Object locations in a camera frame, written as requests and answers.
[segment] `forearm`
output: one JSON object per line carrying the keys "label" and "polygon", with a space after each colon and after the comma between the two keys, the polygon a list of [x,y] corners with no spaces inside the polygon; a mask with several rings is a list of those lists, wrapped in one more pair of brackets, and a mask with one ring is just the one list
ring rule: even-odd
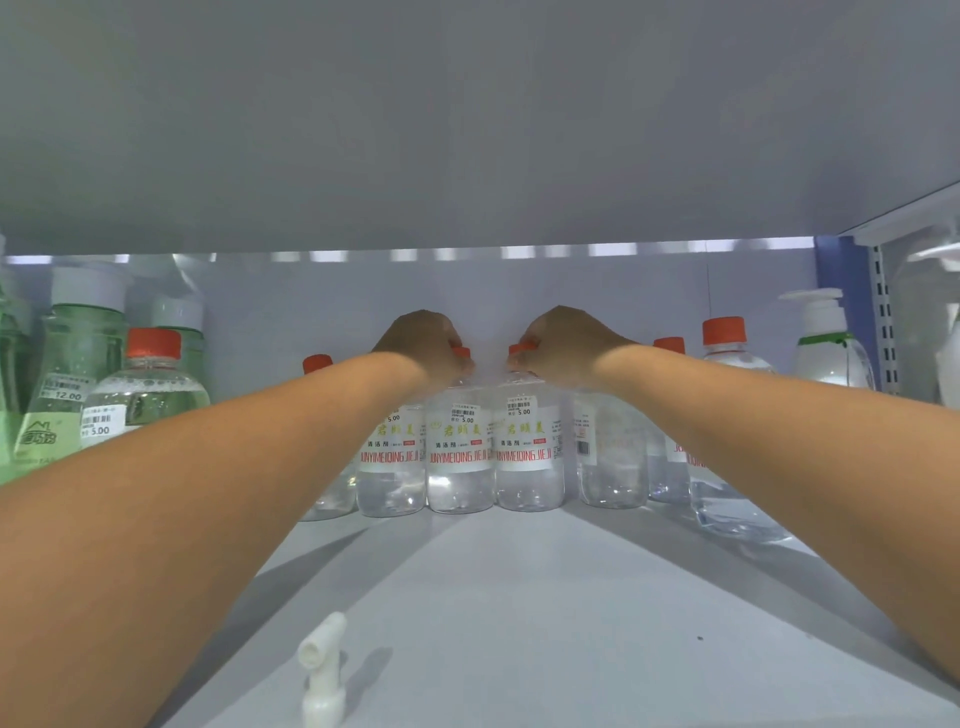
{"label": "forearm", "polygon": [[636,345],[596,373],[960,675],[960,416]]}
{"label": "forearm", "polygon": [[0,713],[24,725],[67,715],[77,726],[143,724],[298,517],[423,377],[403,356],[368,354],[0,490],[0,690],[31,711]]}

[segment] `hand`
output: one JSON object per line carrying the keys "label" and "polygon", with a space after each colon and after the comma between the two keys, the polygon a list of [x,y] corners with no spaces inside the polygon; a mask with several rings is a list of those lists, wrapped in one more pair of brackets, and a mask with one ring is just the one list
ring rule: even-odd
{"label": "hand", "polygon": [[559,305],[531,324],[520,343],[536,348],[512,354],[507,360],[511,369],[533,372],[563,387],[598,388],[597,359],[635,342],[611,331],[586,311]]}
{"label": "hand", "polygon": [[434,311],[400,316],[373,347],[375,352],[401,354],[423,373],[421,394],[435,394],[461,376],[473,372],[473,361],[455,356],[451,347],[463,346],[450,320]]}

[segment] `store shelf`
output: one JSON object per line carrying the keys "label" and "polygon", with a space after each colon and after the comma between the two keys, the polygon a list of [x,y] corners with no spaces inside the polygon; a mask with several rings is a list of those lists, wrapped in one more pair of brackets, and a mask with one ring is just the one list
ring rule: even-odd
{"label": "store shelf", "polygon": [[848,230],[960,180],[953,0],[0,11],[18,254]]}
{"label": "store shelf", "polygon": [[297,726],[292,657],[333,610],[346,726],[960,721],[960,692],[818,557],[712,539],[688,513],[367,520],[165,724]]}

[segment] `shelf surface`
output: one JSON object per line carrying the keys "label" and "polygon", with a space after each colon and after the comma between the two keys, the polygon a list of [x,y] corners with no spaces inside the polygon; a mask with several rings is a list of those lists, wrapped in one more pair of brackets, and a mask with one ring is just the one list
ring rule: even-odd
{"label": "shelf surface", "polygon": [[30,254],[837,233],[960,180],[955,0],[0,10]]}
{"label": "shelf surface", "polygon": [[293,655],[334,610],[349,622],[346,726],[960,721],[960,692],[821,559],[713,539],[687,513],[424,510],[347,517],[334,541],[332,522],[302,524],[248,591],[300,588],[154,726],[299,726]]}

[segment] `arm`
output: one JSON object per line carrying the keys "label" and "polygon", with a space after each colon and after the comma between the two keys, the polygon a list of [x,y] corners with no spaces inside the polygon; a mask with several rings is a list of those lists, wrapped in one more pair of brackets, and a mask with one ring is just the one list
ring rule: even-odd
{"label": "arm", "polygon": [[960,678],[960,414],[643,347],[555,308],[512,359],[645,412]]}
{"label": "arm", "polygon": [[0,722],[144,725],[377,423],[461,373],[451,344],[408,314],[373,353],[0,489]]}

